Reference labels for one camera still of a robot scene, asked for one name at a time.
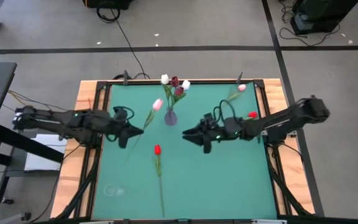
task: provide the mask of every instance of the gray floor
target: gray floor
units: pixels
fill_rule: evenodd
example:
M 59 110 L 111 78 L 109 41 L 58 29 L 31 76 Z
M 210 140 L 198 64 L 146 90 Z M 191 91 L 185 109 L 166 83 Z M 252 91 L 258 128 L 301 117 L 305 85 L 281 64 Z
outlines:
M 268 3 L 279 31 L 284 26 L 281 5 Z M 4 22 L 0 49 L 127 47 L 117 24 L 102 23 L 79 0 L 5 0 L 0 18 Z M 136 0 L 120 22 L 134 47 L 272 46 L 261 0 Z M 323 45 L 349 45 L 348 40 L 358 45 L 358 5 L 341 27 Z M 322 36 L 312 34 L 307 41 L 313 43 Z M 301 45 L 297 40 L 279 41 Z M 141 52 L 137 56 L 152 78 L 163 73 L 234 78 L 240 72 L 245 78 L 281 78 L 275 52 Z M 295 99 L 315 94 L 331 110 L 325 123 L 305 127 L 325 214 L 358 218 L 358 51 L 283 52 L 283 56 Z M 124 69 L 130 74 L 140 72 L 131 53 L 9 54 L 0 55 L 1 61 L 18 64 L 12 90 L 69 109 L 74 107 L 81 80 L 110 79 Z M 19 106 L 10 96 L 4 104 Z M 2 108 L 0 123 L 11 127 L 12 116 Z M 9 148 L 0 151 L 7 154 Z M 17 212 L 40 214 L 54 181 L 54 177 L 12 179 L 6 196 L 16 204 L 0 204 L 0 218 Z

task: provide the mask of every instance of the green table surface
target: green table surface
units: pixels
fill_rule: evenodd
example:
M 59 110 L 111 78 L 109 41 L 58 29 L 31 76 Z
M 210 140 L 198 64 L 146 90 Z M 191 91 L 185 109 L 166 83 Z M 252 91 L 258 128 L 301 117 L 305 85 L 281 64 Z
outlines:
M 117 142 L 104 141 L 93 219 L 276 219 L 262 143 L 256 139 L 213 142 L 211 153 L 204 154 L 202 147 L 182 139 L 182 131 L 193 128 L 235 87 L 192 85 L 175 105 L 177 124 L 167 126 L 161 85 L 113 85 L 109 110 L 113 111 L 113 106 L 133 109 L 135 116 L 130 122 L 137 127 L 143 127 L 157 98 L 163 99 L 164 105 L 135 148 L 138 137 L 130 139 L 126 149 L 119 148 Z M 237 116 L 257 111 L 254 84 L 247 84 L 232 104 Z M 223 115 L 232 116 L 230 107 L 224 107 Z M 156 144 L 162 148 L 164 217 L 153 161 Z

